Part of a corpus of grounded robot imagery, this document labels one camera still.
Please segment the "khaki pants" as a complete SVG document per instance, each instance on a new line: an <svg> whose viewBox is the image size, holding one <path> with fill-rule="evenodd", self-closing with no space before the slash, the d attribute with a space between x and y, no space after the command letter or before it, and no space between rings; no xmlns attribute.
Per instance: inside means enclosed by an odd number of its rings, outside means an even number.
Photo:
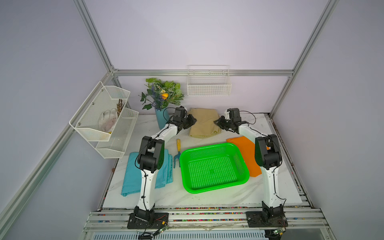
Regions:
<svg viewBox="0 0 384 240"><path fill-rule="evenodd" d="M205 139L221 133L222 130L214 123L214 121L219 119L217 110L192 108L189 114L197 120L190 128L190 137Z"/></svg>

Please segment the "orange pants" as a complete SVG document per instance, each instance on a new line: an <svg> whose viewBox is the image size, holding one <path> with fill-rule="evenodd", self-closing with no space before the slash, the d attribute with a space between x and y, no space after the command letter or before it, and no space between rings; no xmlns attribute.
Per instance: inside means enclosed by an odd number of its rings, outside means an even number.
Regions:
<svg viewBox="0 0 384 240"><path fill-rule="evenodd" d="M247 165L247 168L250 172L250 177L255 178L257 176L263 176L261 167L257 164L255 160L255 144L252 141L250 141L246 137L239 137L227 139L227 142L232 143L239 148L242 157Z"/></svg>

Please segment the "green plastic basket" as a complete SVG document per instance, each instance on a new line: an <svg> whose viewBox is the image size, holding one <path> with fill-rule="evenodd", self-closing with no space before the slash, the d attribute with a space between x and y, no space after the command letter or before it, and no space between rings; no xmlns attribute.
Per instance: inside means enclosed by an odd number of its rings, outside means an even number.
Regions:
<svg viewBox="0 0 384 240"><path fill-rule="evenodd" d="M191 194L242 185L250 178L239 148L232 143L186 150L180 162L183 186Z"/></svg>

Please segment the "teal pants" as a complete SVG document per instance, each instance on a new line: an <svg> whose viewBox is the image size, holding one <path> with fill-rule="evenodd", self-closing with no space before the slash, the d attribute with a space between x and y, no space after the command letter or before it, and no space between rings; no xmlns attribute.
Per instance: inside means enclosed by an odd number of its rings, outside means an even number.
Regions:
<svg viewBox="0 0 384 240"><path fill-rule="evenodd" d="M129 155L126 173L123 181L121 195L126 197L131 194L139 193L141 190L142 176L141 171L135 166L138 152L132 152ZM156 189L164 188L167 184L173 182L173 156L165 150L165 159L161 169L158 172L156 180Z"/></svg>

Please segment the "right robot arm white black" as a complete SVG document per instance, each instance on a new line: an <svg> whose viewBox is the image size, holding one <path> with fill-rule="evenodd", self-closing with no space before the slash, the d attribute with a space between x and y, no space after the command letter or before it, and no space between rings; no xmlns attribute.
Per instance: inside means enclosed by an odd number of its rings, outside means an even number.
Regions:
<svg viewBox="0 0 384 240"><path fill-rule="evenodd" d="M275 134L264 134L243 121L238 108L228 109L214 121L220 129L237 133L255 144L255 162L261 168L264 181L262 211L256 212L260 221L269 225L282 218L286 199L279 196L278 174L283 163L279 140Z"/></svg>

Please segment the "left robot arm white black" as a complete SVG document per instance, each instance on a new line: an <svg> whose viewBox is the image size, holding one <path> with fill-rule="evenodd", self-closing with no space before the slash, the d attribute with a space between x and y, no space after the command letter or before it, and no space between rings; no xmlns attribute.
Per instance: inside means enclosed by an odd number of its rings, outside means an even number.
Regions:
<svg viewBox="0 0 384 240"><path fill-rule="evenodd" d="M188 114L185 107L175 108L174 114L167 124L156 134L142 138L137 156L138 168L141 171L142 183L140 198L134 208L134 217L140 221L151 223L155 217L154 190L157 175L165 160L165 144L181 130L193 126L197 120Z"/></svg>

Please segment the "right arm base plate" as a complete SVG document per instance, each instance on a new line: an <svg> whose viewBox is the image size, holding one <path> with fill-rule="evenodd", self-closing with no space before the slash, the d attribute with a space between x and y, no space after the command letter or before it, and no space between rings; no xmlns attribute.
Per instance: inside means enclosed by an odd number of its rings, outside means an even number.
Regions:
<svg viewBox="0 0 384 240"><path fill-rule="evenodd" d="M250 228L282 228L288 226L285 215L267 217L263 212L246 212L246 219Z"/></svg>

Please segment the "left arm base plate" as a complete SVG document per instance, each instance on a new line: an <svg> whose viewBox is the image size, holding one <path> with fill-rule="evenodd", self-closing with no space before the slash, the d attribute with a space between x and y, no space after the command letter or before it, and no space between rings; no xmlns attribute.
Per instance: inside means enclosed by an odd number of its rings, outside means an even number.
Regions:
<svg viewBox="0 0 384 240"><path fill-rule="evenodd" d="M137 217L134 213L129 216L127 229L129 230L158 230L168 225L169 213L154 213L149 221Z"/></svg>

